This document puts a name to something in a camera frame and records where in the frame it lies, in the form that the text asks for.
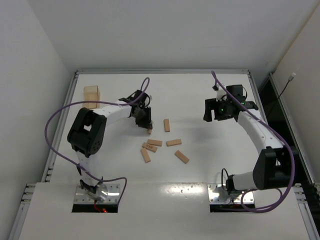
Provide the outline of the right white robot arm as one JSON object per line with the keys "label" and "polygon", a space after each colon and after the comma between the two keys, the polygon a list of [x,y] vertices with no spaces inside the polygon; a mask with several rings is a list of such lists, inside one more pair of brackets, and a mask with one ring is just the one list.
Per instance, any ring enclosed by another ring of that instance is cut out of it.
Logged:
{"label": "right white robot arm", "polygon": [[247,100],[241,84],[223,87],[215,84],[213,90],[216,97],[205,100],[204,121],[234,119],[248,134],[258,153],[252,171],[227,177],[227,193],[292,187],[296,183],[296,149],[285,145],[270,130],[258,106]]}

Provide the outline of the wooden block box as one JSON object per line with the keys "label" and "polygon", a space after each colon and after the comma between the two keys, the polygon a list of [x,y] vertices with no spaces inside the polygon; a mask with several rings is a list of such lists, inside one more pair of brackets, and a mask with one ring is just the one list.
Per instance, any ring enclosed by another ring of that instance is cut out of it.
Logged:
{"label": "wooden block box", "polygon": [[100,90],[97,85],[85,86],[83,88],[84,100],[85,101],[94,101],[94,102],[85,102],[82,104],[84,108],[88,109],[98,109],[100,107],[100,103],[96,101],[100,101]]}

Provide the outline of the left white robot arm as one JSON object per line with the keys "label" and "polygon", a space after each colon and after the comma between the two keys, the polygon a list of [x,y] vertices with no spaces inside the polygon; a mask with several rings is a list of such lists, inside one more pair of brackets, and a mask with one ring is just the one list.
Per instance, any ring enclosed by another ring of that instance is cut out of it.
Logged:
{"label": "left white robot arm", "polygon": [[81,175],[80,186],[92,197],[97,197],[103,187],[103,177],[94,177],[90,161],[103,145],[106,127],[118,120],[135,118],[135,124],[143,129],[153,129],[152,109],[149,106],[150,96],[142,90],[120,98],[115,104],[103,108],[79,110],[67,141],[76,152],[79,163],[77,170]]}

